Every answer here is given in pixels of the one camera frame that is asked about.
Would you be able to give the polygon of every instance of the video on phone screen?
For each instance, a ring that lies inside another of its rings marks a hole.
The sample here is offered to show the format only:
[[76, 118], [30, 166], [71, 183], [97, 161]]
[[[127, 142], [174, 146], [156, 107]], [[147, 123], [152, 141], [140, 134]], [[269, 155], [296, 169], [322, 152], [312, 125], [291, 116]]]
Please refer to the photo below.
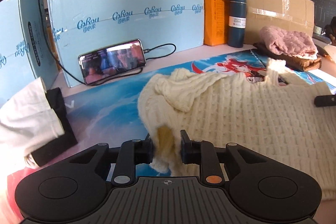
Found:
[[143, 67], [146, 64], [138, 40], [91, 52], [79, 59], [87, 84]]

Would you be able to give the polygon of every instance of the white knit sweater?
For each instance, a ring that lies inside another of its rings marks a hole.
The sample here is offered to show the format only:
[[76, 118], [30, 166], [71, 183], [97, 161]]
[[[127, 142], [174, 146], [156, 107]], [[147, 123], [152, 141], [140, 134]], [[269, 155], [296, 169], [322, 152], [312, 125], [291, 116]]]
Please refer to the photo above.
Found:
[[[152, 167], [172, 176], [198, 175], [183, 165], [180, 130], [217, 147], [235, 142], [314, 177], [323, 199], [336, 198], [336, 107], [317, 108], [314, 98], [330, 95], [326, 83], [308, 85], [269, 60], [264, 82], [243, 73], [194, 74], [177, 69], [154, 75], [138, 100], [140, 118], [156, 147]], [[278, 85], [278, 73], [290, 84]]]

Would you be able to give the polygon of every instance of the pink folded towel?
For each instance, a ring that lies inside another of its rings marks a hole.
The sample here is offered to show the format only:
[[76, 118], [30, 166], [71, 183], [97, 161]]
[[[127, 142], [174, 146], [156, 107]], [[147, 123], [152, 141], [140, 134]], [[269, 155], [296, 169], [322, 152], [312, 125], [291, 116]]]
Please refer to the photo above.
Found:
[[304, 59], [317, 59], [317, 48], [312, 38], [298, 31], [286, 31], [275, 26], [265, 26], [260, 30], [260, 38], [274, 54], [285, 54]]

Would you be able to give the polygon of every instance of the anime desk mat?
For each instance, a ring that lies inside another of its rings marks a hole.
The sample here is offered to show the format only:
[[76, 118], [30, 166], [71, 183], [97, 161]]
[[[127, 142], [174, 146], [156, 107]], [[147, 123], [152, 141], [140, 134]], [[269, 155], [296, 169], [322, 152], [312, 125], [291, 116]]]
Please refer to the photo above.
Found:
[[[245, 73], [248, 80], [255, 83], [263, 81], [267, 57], [258, 55], [256, 50], [246, 50], [223, 54], [216, 57], [187, 62], [180, 65], [162, 68], [156, 71], [135, 75], [113, 83], [98, 86], [64, 99], [68, 119], [78, 140], [78, 144], [50, 164], [74, 155], [97, 143], [108, 143], [110, 147], [119, 147], [124, 141], [145, 139], [147, 131], [142, 124], [137, 110], [137, 99], [149, 79], [157, 74], [170, 75], [177, 68], [186, 68], [195, 73], [213, 71], [232, 75]], [[309, 84], [323, 81], [309, 72], [296, 72]], [[280, 85], [286, 83], [279, 79]], [[327, 83], [335, 93], [336, 87]], [[114, 165], [108, 176], [110, 181]], [[19, 181], [34, 172], [25, 168], [7, 178], [8, 201], [15, 214], [20, 212], [14, 201], [14, 191]], [[137, 176], [169, 176], [170, 173], [158, 173], [149, 165], [136, 166]]]

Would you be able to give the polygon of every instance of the charging cable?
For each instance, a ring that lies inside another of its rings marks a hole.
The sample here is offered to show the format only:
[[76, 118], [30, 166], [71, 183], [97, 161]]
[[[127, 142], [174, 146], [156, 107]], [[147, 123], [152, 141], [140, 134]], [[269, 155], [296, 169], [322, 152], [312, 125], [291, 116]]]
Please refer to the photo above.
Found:
[[[42, 15], [42, 10], [41, 10], [41, 3], [40, 3], [40, 0], [38, 0], [38, 5], [39, 5], [39, 11], [40, 11], [40, 17], [41, 17], [41, 23], [43, 25], [43, 15]], [[95, 82], [95, 83], [92, 83], [92, 84], [86, 84], [85, 82], [77, 79], [75, 76], [73, 76], [70, 72], [68, 72], [64, 67], [63, 65], [57, 60], [57, 58], [54, 56], [53, 52], [51, 51], [51, 48], [49, 46], [49, 43], [48, 43], [48, 39], [46, 37], [46, 34], [45, 32], [43, 31], [43, 37], [44, 37], [44, 40], [45, 40], [45, 43], [47, 45], [47, 48], [48, 48], [48, 51], [49, 53], [51, 54], [51, 56], [53, 57], [53, 59], [56, 61], [56, 63], [61, 67], [61, 69], [67, 73], [71, 78], [75, 79], [77, 82], [83, 84], [83, 85], [87, 85], [87, 86], [97, 86], [97, 85], [102, 85], [104, 84], [105, 82], [107, 81], [110, 81], [112, 79], [117, 79], [117, 78], [122, 78], [122, 77], [126, 77], [126, 76], [131, 76], [131, 75], [138, 75], [139, 73], [141, 73], [143, 71], [143, 68], [140, 68], [139, 71], [137, 72], [134, 72], [134, 73], [130, 73], [130, 74], [122, 74], [122, 75], [117, 75], [117, 76], [111, 76], [111, 77], [107, 77], [101, 81], [98, 81], [98, 82]], [[158, 59], [158, 58], [162, 58], [162, 57], [166, 57], [166, 56], [169, 56], [171, 54], [173, 54], [175, 51], [176, 51], [176, 46], [172, 43], [167, 43], [167, 44], [163, 44], [163, 45], [159, 45], [157, 47], [154, 47], [154, 48], [151, 48], [151, 49], [146, 49], [143, 51], [143, 53], [148, 53], [152, 50], [155, 50], [156, 48], [159, 48], [159, 47], [163, 47], [163, 46], [168, 46], [168, 45], [172, 45], [174, 46], [174, 50], [169, 53], [169, 54], [166, 54], [166, 55], [163, 55], [163, 56], [158, 56], [158, 57], [150, 57], [150, 58], [147, 58], [146, 60], [150, 60], [150, 59]]]

